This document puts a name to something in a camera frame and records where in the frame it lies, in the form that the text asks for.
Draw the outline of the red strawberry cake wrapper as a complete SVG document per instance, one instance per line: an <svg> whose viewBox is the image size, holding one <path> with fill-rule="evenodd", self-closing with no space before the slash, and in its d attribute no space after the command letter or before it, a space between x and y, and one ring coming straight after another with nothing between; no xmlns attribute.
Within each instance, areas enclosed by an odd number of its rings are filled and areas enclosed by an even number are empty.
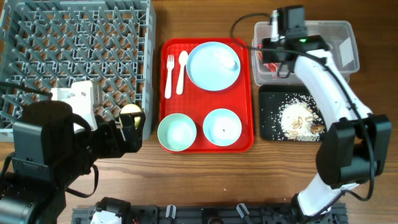
<svg viewBox="0 0 398 224"><path fill-rule="evenodd" d="M262 52L258 51L259 61L265 66L270 72L276 72L279 68L278 63L264 63L262 61Z"/></svg>

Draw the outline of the yellow plastic cup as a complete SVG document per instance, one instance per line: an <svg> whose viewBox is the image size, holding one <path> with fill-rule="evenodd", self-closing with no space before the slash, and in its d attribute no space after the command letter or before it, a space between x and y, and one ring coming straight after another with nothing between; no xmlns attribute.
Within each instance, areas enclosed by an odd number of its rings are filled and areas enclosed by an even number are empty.
<svg viewBox="0 0 398 224"><path fill-rule="evenodd" d="M141 111L142 109L139 106L135 104L127 104L122 107L120 114L133 114L133 113L140 113ZM139 116L134 118L134 125L136 128L139 126L140 121L141 118Z"/></svg>

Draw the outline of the white tissue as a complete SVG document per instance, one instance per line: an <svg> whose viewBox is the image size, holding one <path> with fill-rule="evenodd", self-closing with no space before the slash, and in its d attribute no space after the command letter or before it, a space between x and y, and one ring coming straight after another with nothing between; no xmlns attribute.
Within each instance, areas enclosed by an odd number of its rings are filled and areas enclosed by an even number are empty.
<svg viewBox="0 0 398 224"><path fill-rule="evenodd" d="M215 52L214 57L218 59L220 65L228 70L234 70L237 66L234 58L228 52Z"/></svg>

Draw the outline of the pink plastic fork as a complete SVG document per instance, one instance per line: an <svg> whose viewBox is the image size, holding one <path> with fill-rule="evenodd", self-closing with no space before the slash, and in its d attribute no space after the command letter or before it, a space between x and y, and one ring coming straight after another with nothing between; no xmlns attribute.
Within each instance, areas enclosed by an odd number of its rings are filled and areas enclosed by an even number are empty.
<svg viewBox="0 0 398 224"><path fill-rule="evenodd" d="M164 96L166 99L170 99L172 96L172 70L174 69L174 56L173 55L168 55L167 57L167 78L166 78L166 84L165 84L165 91L164 91Z"/></svg>

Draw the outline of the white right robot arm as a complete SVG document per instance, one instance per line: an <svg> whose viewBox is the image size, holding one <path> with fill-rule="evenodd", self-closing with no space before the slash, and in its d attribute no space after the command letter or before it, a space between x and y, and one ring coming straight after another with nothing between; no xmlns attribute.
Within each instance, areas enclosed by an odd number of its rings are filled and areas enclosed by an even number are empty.
<svg viewBox="0 0 398 224"><path fill-rule="evenodd" d="M373 114L357 98L319 35L265 38L261 50L265 63L281 63L296 74L315 100L326 125L316 155L317 174L294 197L299 220L310 222L328 213L344 194L369 200L375 178L382 174L386 161L392 131L388 117Z"/></svg>

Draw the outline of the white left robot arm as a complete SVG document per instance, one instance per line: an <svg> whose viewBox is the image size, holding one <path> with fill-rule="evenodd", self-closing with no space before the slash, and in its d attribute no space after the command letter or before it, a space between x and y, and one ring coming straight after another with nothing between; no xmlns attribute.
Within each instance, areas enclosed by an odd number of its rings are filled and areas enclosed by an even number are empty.
<svg viewBox="0 0 398 224"><path fill-rule="evenodd" d="M1 171L1 223L56 223L66 207L67 193L80 176L93 173L99 181L98 159L120 158L142 146L146 116L121 115L122 127L95 116L92 130L62 101L28 105L13 127L14 152Z"/></svg>

